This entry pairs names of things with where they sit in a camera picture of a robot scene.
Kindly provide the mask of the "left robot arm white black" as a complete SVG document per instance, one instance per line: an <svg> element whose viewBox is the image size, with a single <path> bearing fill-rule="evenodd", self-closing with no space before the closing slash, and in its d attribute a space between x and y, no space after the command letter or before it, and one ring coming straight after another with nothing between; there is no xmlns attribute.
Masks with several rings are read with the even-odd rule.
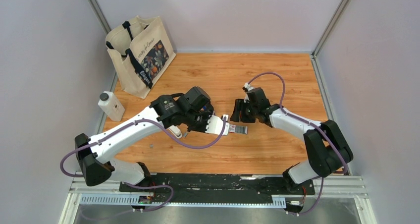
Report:
<svg viewBox="0 0 420 224"><path fill-rule="evenodd" d="M113 180L132 184L138 191L150 188L151 178L142 162L129 163L115 155L135 142L171 126L186 125L205 132L213 115L210 96L200 87L186 93L161 95L137 115L120 125L89 137L81 133L74 139L76 159L87 186Z"/></svg>

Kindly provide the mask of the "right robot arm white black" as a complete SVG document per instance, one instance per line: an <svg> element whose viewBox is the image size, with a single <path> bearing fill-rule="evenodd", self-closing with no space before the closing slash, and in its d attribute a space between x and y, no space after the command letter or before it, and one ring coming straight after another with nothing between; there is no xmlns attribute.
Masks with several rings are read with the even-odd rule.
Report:
<svg viewBox="0 0 420 224"><path fill-rule="evenodd" d="M236 99L232 122L263 123L281 129L301 139L306 148L307 160L289 167L282 174L283 189L294 194L304 182L328 177L339 169L346 170L354 158L338 124L297 115L280 104L271 104L262 88L244 88L245 98Z"/></svg>

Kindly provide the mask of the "white stapler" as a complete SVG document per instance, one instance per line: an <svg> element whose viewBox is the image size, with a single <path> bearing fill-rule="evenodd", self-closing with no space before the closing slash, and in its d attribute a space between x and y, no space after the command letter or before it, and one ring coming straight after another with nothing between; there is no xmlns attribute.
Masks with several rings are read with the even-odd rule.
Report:
<svg viewBox="0 0 420 224"><path fill-rule="evenodd" d="M183 134L182 134L182 132L181 132L181 130L177 127L177 126L170 126L169 128L168 128L168 130L177 138L177 139L180 139L182 136L183 136Z"/></svg>

